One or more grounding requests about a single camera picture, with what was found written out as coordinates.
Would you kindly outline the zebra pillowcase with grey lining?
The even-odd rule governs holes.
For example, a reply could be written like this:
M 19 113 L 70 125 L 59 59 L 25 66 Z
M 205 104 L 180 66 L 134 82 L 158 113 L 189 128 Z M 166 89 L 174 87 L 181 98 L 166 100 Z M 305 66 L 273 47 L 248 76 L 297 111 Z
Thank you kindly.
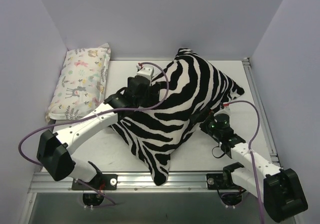
M 152 110 L 135 111 L 111 126 L 149 169 L 155 185 L 169 176 L 171 154 L 189 140 L 198 124 L 190 116 L 208 108 L 214 112 L 223 103 L 237 99 L 244 88 L 209 61 L 188 48 L 180 48 L 152 83 L 161 84 L 160 99 Z

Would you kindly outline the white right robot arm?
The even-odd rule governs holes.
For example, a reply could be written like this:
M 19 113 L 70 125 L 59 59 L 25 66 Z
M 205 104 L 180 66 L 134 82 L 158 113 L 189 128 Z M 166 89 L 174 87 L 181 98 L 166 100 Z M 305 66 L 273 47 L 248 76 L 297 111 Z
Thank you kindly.
M 235 133 L 226 113 L 214 114 L 204 110 L 190 118 L 201 131 L 218 144 L 224 155 L 235 161 L 223 168 L 222 183 L 227 188 L 242 187 L 263 205 L 269 217 L 281 222 L 308 209 L 297 173 L 283 169 L 249 148 L 249 144 Z

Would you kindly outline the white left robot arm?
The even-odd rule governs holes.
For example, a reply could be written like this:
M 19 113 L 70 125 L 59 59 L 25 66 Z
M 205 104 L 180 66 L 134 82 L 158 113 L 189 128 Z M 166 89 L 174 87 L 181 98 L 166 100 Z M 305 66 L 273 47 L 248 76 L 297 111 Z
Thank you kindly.
M 89 189 L 101 184 L 102 172 L 91 161 L 73 158 L 75 151 L 106 127 L 116 124 L 136 110 L 148 110 L 160 102 L 159 83 L 146 77 L 129 77 L 127 86 L 107 97 L 86 117 L 53 133 L 40 136 L 37 159 L 55 181 L 80 179 Z

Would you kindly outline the floral animal print pillow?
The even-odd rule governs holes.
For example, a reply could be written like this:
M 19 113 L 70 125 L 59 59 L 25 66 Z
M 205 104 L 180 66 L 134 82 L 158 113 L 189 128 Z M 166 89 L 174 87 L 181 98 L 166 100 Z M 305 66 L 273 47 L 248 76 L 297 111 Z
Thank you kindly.
M 69 50 L 63 63 L 45 120 L 77 120 L 93 111 L 105 98 L 111 48 Z

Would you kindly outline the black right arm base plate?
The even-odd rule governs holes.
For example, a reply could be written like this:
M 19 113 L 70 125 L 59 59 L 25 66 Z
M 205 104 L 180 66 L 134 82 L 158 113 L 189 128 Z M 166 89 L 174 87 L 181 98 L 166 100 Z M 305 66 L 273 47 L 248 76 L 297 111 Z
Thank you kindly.
M 243 188 L 240 186 L 228 183 L 228 181 L 224 179 L 223 174 L 221 172 L 206 174 L 206 183 L 207 189 L 209 190 L 243 190 Z

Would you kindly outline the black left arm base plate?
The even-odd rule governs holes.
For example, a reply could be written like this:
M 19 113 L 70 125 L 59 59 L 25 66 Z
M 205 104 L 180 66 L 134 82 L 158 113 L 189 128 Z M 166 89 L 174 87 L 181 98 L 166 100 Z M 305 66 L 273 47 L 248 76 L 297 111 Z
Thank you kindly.
M 90 182 L 85 184 L 97 190 L 116 190 L 118 183 L 117 174 L 102 174 L 100 177 L 95 176 Z M 72 190 L 91 190 L 89 187 L 77 182 L 75 179 L 72 182 Z

